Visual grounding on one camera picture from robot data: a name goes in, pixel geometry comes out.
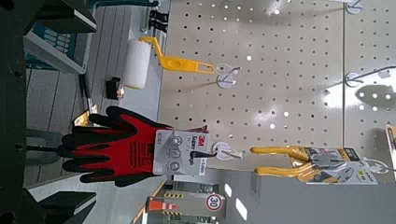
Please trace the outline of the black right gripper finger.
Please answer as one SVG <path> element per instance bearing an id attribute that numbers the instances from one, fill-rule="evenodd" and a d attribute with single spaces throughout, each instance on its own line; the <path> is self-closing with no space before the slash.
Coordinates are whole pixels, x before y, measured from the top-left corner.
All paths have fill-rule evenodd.
<path id="1" fill-rule="evenodd" d="M 57 191 L 37 201 L 27 192 L 30 205 L 27 224 L 83 224 L 96 205 L 96 193 L 88 191 Z"/>
<path id="2" fill-rule="evenodd" d="M 88 34 L 97 31 L 97 22 L 88 0 L 29 0 L 30 9 L 36 7 L 26 32 L 36 23 L 60 34 Z"/>

